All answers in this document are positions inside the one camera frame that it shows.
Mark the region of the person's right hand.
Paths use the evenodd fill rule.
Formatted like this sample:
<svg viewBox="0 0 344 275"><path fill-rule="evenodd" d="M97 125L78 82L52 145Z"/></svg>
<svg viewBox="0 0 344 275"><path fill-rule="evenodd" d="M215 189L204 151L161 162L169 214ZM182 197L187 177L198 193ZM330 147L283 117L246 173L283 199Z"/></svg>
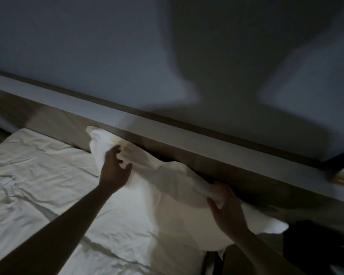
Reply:
<svg viewBox="0 0 344 275"><path fill-rule="evenodd" d="M214 188L223 198L221 213L212 213L215 222L225 235L238 244L249 235L240 201L229 185L216 181Z"/></svg>

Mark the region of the person's left hand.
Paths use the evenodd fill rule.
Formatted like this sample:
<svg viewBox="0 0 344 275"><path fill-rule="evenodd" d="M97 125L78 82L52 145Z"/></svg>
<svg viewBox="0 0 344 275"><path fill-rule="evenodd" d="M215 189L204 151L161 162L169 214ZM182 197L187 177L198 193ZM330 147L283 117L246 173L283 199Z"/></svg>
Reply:
<svg viewBox="0 0 344 275"><path fill-rule="evenodd" d="M118 159L117 155L121 152L121 146L115 145L105 154L105 161L99 177L99 187L109 196L124 187L129 178L122 178L123 160Z"/></svg>

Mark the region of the white pillow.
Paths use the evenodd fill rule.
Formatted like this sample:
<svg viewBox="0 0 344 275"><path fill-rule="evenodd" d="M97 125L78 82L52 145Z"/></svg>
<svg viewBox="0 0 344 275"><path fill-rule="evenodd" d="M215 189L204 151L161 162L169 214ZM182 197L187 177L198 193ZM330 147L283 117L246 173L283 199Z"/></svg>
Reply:
<svg viewBox="0 0 344 275"><path fill-rule="evenodd" d="M96 166L101 169L105 154L114 146L124 164L132 164L129 181L116 193L125 219L142 230L169 236L202 251L220 251L234 241L216 224L206 202L211 198L222 208L223 194L186 165L163 162L135 144L94 126L86 128Z"/></svg>

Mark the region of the person's left forearm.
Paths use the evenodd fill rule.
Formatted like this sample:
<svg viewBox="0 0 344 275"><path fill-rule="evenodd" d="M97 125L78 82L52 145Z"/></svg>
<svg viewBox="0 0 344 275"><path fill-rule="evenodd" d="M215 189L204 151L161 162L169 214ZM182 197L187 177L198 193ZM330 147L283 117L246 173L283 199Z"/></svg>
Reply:
<svg viewBox="0 0 344 275"><path fill-rule="evenodd" d="M117 190L99 185L0 260L0 275L58 275Z"/></svg>

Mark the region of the person's right forearm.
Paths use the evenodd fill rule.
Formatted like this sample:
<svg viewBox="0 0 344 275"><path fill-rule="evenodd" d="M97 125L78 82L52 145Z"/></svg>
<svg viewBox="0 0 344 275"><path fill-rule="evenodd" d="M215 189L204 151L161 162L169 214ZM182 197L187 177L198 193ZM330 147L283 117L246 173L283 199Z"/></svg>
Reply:
<svg viewBox="0 0 344 275"><path fill-rule="evenodd" d="M306 275L298 267L285 260L248 228L234 230L230 238L248 257L262 275Z"/></svg>

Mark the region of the brown wooden headboard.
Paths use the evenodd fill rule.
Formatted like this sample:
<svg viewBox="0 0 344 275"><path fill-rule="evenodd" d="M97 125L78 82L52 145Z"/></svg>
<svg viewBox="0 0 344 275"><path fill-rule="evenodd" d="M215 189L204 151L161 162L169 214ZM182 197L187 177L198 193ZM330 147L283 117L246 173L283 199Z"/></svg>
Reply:
<svg viewBox="0 0 344 275"><path fill-rule="evenodd" d="M186 130L5 73L0 118L7 129L28 128L85 151L91 140L86 128L101 128L161 160L231 184L241 199L274 217L344 224L344 186L329 182L319 162L295 154L201 128Z"/></svg>

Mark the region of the white bed sheet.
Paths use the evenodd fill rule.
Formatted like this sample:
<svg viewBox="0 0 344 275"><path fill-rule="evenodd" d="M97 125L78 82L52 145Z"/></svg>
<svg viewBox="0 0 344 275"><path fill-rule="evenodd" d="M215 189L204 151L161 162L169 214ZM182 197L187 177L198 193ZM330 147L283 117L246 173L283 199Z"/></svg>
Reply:
<svg viewBox="0 0 344 275"><path fill-rule="evenodd" d="M0 260L98 184L90 153L29 129L0 144ZM126 220L116 193L59 275L200 275L206 252Z"/></svg>

